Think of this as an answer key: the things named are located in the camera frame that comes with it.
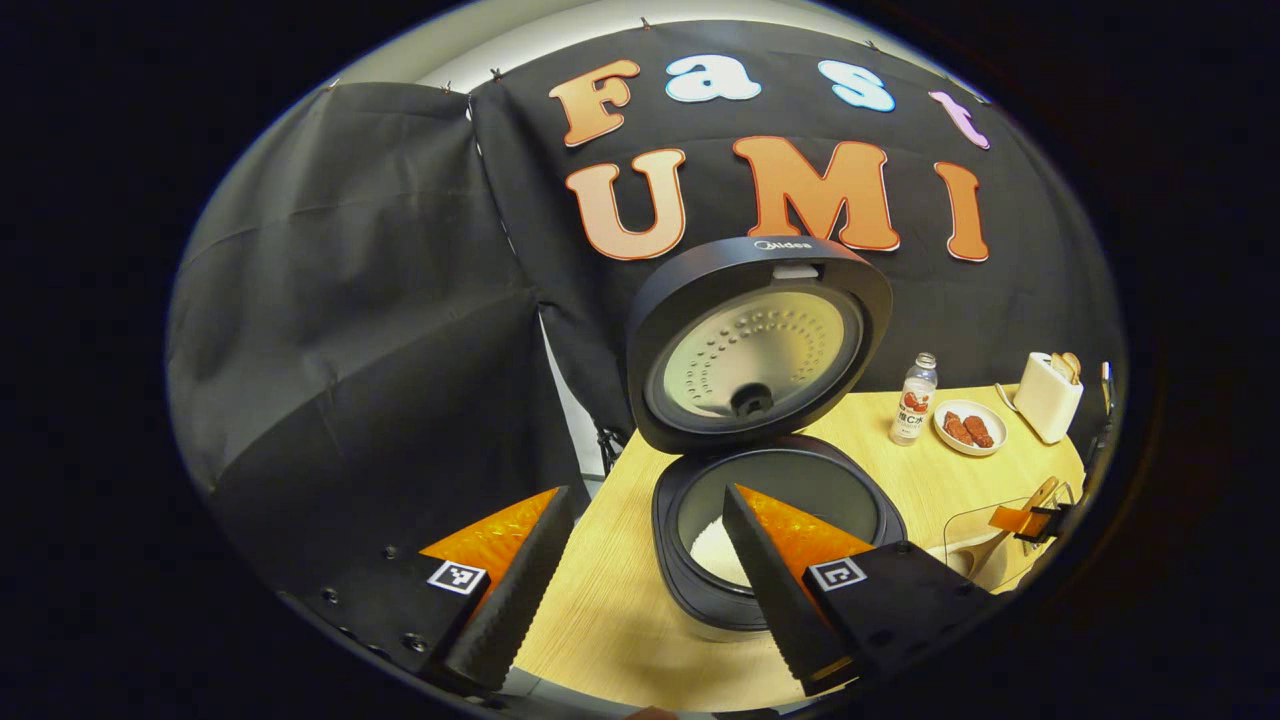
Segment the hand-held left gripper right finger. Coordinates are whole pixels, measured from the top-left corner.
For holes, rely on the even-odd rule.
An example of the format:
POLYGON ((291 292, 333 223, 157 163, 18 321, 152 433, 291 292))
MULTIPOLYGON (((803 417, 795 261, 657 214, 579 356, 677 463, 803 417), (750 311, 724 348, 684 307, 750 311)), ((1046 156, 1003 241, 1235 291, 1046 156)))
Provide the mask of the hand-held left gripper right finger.
POLYGON ((746 486, 724 528, 778 651, 809 696, 902 671, 1000 606, 911 542, 870 546, 746 486))

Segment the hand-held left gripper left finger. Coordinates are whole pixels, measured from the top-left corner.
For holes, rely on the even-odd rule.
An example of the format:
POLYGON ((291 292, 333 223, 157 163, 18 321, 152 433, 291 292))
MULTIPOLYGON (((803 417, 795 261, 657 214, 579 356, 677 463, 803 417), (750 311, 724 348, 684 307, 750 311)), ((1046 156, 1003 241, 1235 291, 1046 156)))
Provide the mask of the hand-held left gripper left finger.
POLYGON ((575 486, 283 501, 291 598, 364 662, 454 696, 499 691, 575 525, 575 486))

